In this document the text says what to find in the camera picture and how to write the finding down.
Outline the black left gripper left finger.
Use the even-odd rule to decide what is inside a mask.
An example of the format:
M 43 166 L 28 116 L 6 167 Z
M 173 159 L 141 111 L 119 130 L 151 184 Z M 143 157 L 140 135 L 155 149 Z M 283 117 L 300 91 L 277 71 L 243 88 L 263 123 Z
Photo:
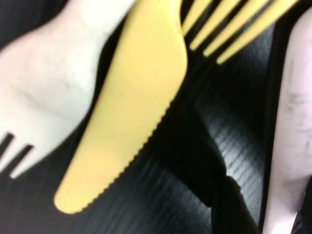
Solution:
M 216 191 L 215 180 L 225 175 L 225 162 L 203 120 L 194 114 L 187 124 L 190 155 L 185 184 L 202 203 L 210 207 Z

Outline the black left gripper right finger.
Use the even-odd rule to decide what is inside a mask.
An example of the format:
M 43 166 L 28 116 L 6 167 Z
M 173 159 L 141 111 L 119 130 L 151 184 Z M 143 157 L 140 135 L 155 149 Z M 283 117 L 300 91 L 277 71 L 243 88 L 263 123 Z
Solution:
M 258 227 L 246 207 L 240 187 L 230 176 L 222 177 L 214 182 L 212 192 L 212 233 L 258 233 Z

